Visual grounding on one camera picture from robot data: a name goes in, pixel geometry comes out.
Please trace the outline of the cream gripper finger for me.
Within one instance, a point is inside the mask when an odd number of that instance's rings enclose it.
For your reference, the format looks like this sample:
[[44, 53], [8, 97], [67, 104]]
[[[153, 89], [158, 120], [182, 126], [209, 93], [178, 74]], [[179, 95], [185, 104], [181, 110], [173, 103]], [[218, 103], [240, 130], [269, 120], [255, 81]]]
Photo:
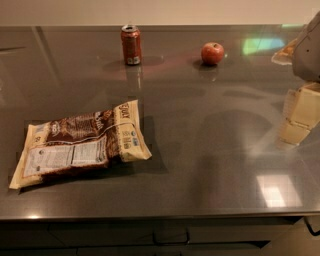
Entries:
[[283, 117], [279, 140], [299, 145], [320, 122], [320, 83], [307, 82], [297, 90], [290, 89], [285, 97]]
[[290, 41], [286, 46], [272, 56], [271, 61], [279, 65], [291, 65], [296, 44], [296, 39]]

